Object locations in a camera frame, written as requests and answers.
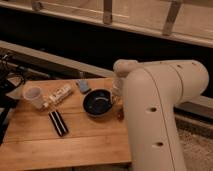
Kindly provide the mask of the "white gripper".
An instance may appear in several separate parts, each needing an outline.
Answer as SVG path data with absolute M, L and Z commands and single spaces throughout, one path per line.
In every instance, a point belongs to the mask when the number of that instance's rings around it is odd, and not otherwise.
M 124 79 L 122 77 L 115 76 L 112 82 L 112 94 L 111 102 L 115 104 L 119 101 L 119 97 L 122 96 L 122 89 L 123 89 L 123 82 Z

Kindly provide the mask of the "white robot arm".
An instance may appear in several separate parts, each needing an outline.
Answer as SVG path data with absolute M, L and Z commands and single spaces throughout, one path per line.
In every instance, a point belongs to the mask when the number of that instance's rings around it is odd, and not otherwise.
M 196 60 L 118 60 L 112 92 L 122 98 L 132 171 L 187 171 L 174 107 L 200 96 L 209 74 Z

